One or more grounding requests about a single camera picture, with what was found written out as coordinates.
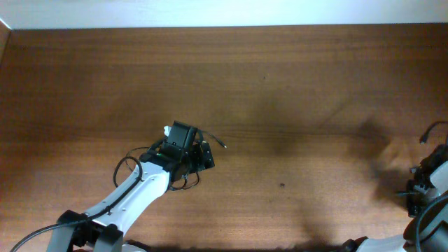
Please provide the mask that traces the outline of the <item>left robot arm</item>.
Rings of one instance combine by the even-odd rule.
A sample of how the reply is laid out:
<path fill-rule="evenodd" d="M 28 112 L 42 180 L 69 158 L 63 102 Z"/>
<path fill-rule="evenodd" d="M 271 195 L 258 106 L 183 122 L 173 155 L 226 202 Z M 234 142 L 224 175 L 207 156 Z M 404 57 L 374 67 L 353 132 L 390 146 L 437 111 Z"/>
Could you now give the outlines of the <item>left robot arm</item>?
<path fill-rule="evenodd" d="M 124 236 L 145 209 L 168 191 L 187 190 L 198 181 L 189 176 L 214 167 L 205 132 L 174 122 L 135 162 L 134 171 L 98 204 L 83 213 L 66 211 L 52 232 L 48 251 L 73 251 L 91 246 L 94 251 L 121 251 Z"/>

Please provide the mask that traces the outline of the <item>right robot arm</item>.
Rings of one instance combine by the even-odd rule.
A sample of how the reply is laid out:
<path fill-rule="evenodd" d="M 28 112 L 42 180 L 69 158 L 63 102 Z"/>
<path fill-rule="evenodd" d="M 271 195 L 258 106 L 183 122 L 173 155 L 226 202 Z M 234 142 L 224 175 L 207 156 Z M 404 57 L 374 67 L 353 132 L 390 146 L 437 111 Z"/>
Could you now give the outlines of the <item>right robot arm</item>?
<path fill-rule="evenodd" d="M 440 144 L 407 183 L 408 216 L 412 221 L 402 234 L 385 239 L 349 239 L 342 252 L 447 252 L 447 144 Z"/>

